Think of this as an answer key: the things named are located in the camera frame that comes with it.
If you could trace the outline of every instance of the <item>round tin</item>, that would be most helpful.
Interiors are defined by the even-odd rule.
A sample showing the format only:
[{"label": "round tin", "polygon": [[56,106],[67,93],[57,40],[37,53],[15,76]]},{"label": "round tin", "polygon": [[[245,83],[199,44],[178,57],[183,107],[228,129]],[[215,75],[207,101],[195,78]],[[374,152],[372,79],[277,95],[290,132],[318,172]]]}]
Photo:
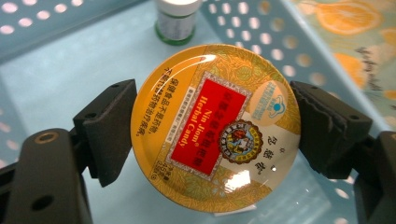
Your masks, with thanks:
[{"label": "round tin", "polygon": [[293,164],[300,113],[285,78],[229,45],[181,51],[137,94],[131,137],[148,181],[175,203],[230,212],[270,194]]}]

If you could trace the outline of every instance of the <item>red label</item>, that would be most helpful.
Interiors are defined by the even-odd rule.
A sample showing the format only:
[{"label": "red label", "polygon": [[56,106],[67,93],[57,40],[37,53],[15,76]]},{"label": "red label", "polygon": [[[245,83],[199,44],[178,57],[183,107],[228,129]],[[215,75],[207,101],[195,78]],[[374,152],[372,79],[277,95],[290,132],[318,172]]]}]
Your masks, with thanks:
[{"label": "red label", "polygon": [[246,96],[207,79],[171,159],[210,175],[219,158],[219,135],[235,121]]}]

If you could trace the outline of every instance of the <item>plastic basket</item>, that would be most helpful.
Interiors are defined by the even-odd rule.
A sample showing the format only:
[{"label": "plastic basket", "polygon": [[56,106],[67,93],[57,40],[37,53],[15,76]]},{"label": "plastic basket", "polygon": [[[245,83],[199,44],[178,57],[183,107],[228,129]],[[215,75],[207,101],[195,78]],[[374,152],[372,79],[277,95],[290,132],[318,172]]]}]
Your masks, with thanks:
[{"label": "plastic basket", "polygon": [[[129,78],[140,87],[170,55],[216,42],[251,49],[287,79],[333,93],[375,120],[372,135],[389,129],[287,0],[204,1],[195,37],[184,47],[166,46],[155,36],[151,1],[1,4],[0,166],[18,160],[29,134],[72,128],[72,118],[105,87]],[[301,154],[281,186],[256,210],[223,217],[165,199],[143,177],[133,155],[116,183],[105,189],[84,175],[95,223],[357,223],[355,174],[328,180],[312,171]]]}]

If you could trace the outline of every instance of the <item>circular emblem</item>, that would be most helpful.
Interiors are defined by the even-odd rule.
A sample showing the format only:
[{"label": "circular emblem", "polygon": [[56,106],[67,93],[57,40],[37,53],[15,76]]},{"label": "circular emblem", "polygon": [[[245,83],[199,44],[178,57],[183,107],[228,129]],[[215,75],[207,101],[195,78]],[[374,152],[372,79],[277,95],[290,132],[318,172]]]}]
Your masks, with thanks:
[{"label": "circular emblem", "polygon": [[248,163],[262,151],[262,133],[252,122],[240,119],[224,128],[219,147],[223,158],[229,162]]}]

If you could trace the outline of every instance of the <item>white jar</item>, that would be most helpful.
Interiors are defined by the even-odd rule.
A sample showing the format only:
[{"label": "white jar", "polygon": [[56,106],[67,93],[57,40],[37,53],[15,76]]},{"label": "white jar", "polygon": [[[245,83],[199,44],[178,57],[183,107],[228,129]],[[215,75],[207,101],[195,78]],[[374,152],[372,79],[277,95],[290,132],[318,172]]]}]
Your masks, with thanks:
[{"label": "white jar", "polygon": [[195,30],[195,12],[202,0],[156,0],[158,18],[155,30],[158,37],[170,45],[188,43]]}]

